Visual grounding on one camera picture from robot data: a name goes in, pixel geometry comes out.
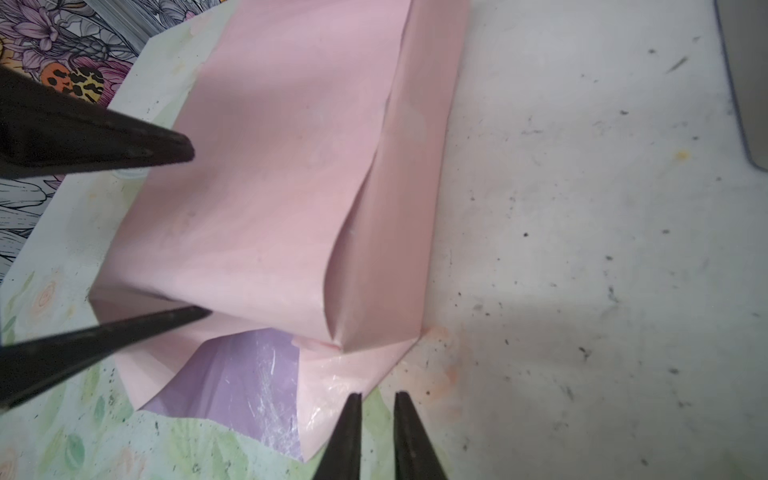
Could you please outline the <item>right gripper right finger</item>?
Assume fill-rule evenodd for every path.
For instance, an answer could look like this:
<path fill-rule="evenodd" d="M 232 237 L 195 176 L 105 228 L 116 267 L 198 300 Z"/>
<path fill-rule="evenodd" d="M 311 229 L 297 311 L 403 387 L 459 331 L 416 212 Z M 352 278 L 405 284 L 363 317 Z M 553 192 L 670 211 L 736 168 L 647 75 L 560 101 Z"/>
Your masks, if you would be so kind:
<path fill-rule="evenodd" d="M 393 440 L 396 480 L 447 480 L 410 395 L 395 395 Z"/>

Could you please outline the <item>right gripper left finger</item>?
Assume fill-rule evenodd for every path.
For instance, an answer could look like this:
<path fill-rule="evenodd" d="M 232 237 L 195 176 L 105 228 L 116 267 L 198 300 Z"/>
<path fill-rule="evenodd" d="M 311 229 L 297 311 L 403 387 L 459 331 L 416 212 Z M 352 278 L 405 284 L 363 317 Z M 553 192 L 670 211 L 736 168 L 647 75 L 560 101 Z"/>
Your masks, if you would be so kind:
<path fill-rule="evenodd" d="M 359 480 L 362 446 L 362 394 L 348 396 L 313 480 Z"/>

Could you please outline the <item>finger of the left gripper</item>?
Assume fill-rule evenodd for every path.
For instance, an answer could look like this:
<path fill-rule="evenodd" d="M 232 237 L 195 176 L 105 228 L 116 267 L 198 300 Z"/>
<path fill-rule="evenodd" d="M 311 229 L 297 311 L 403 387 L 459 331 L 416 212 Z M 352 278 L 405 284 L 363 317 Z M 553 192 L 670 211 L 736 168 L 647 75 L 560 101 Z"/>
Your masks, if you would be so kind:
<path fill-rule="evenodd" d="M 190 162 L 183 134 L 1 69 L 1 177 L 17 180 Z"/>
<path fill-rule="evenodd" d="M 1 407 L 13 409 L 124 348 L 211 314 L 185 306 L 3 346 Z"/>

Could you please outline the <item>purple wrapping paper sheet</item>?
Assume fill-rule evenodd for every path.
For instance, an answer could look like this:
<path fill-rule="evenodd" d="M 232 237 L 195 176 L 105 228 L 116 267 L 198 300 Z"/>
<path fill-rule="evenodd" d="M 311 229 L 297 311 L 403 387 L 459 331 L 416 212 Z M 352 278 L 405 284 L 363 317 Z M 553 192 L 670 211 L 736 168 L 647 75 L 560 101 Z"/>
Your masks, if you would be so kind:
<path fill-rule="evenodd" d="M 132 404 L 292 456 L 422 329 L 465 1 L 241 1 L 90 291 L 100 323 L 209 316 L 119 352 Z"/>

